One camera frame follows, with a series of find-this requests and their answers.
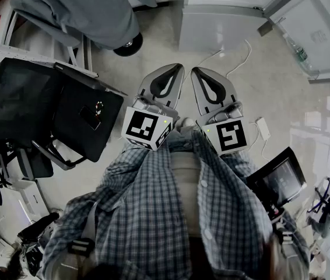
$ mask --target water bottle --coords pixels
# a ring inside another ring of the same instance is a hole
[[[285,38],[287,44],[289,45],[289,47],[292,49],[292,51],[294,52],[295,56],[296,56],[296,60],[298,60],[298,62],[300,63],[300,65],[304,68],[304,70],[310,74],[312,69],[311,69],[311,64],[309,63],[308,59],[307,59],[307,54],[304,50],[303,47],[297,45],[292,38],[290,38],[288,36],[288,33],[285,33],[283,35],[283,37]]]

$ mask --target gray floor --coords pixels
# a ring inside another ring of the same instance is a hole
[[[130,97],[121,109],[110,143],[97,163],[85,161],[70,171],[55,166],[53,178],[40,180],[50,208],[64,208],[71,198],[90,192],[98,185],[105,168],[124,144],[124,139],[119,138],[125,108],[131,105],[147,74],[175,62],[183,64],[188,72],[215,52],[178,52],[168,8],[139,12],[137,16],[144,36],[140,52],[122,58],[112,51],[93,50],[93,68],[99,78]],[[249,41],[253,49],[249,60],[229,75],[229,79],[236,87],[249,121],[258,117],[266,119],[271,138],[264,155],[270,159],[291,146],[299,159],[308,187],[289,206],[293,211],[313,194],[316,182],[330,176],[330,85],[309,85],[276,31]],[[243,61],[247,52],[247,46],[241,43],[236,50],[221,52],[202,66],[223,75]],[[199,117],[190,78],[184,83],[177,110],[181,117]],[[256,136],[254,125],[250,131],[253,141]],[[250,152],[259,167],[266,163],[261,157],[263,145],[259,139]],[[64,146],[59,149],[66,157],[76,156]],[[10,173],[15,179],[22,177],[16,164],[12,165]]]

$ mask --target shirt button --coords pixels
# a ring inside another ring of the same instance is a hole
[[[210,233],[209,229],[205,229],[204,234],[208,240],[213,238],[212,234]]]

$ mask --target white cable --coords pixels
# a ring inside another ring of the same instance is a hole
[[[245,43],[247,44],[247,47],[248,47],[248,55],[247,55],[246,59],[245,59],[241,64],[239,64],[239,65],[238,65],[237,67],[235,67],[232,71],[229,71],[229,72],[226,74],[226,79],[227,79],[227,77],[228,77],[232,72],[236,71],[239,67],[241,67],[242,65],[244,65],[244,64],[247,62],[249,56],[250,56],[251,53],[252,53],[252,46],[251,46],[251,44],[250,44],[249,41],[247,41],[247,40],[244,40],[244,41],[245,41]]]
[[[249,147],[249,150],[248,150],[248,151],[250,151],[250,150],[251,150],[251,148],[253,147],[254,143],[256,143],[256,142],[257,142],[257,140],[258,140],[258,137],[259,137],[259,127],[258,127],[258,124],[257,124],[257,123],[255,123],[255,122],[250,122],[249,124],[254,124],[254,125],[257,127],[257,136],[256,136],[256,139],[254,140],[254,142],[252,143],[251,147]]]
[[[207,60],[213,58],[215,55],[218,55],[218,54],[221,53],[222,51],[223,51],[223,50],[219,50],[219,51],[215,52],[213,55],[211,55],[211,56],[205,58],[203,61],[201,61],[201,62],[200,62],[197,66],[195,66],[195,67],[198,67],[199,65],[202,65],[205,61],[207,61]],[[186,81],[186,79],[188,78],[188,75],[191,73],[191,71],[192,71],[191,69],[188,71],[186,77],[183,79],[183,83]]]
[[[264,147],[262,148],[261,156],[262,156],[265,160],[267,160],[268,162],[270,162],[270,160],[269,160],[267,157],[264,156],[264,150],[265,150],[265,147],[266,147],[266,144],[268,143],[268,141],[269,141],[269,139],[267,139],[267,140],[265,141]]]

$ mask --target checkered shirt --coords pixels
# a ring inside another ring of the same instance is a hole
[[[192,138],[166,139],[155,152],[127,144],[95,192],[68,202],[61,226],[46,246],[41,276],[45,278],[45,268],[69,242],[81,237],[97,201],[98,264],[119,268],[121,279],[190,278],[187,227],[170,164],[174,151],[193,151],[200,159],[199,224],[216,279],[261,279],[264,244],[272,225],[245,184],[255,166],[245,152],[218,157],[197,128]],[[286,218],[295,225],[288,214]],[[288,228],[295,231],[292,225]],[[295,235],[308,265],[305,241],[298,232]]]

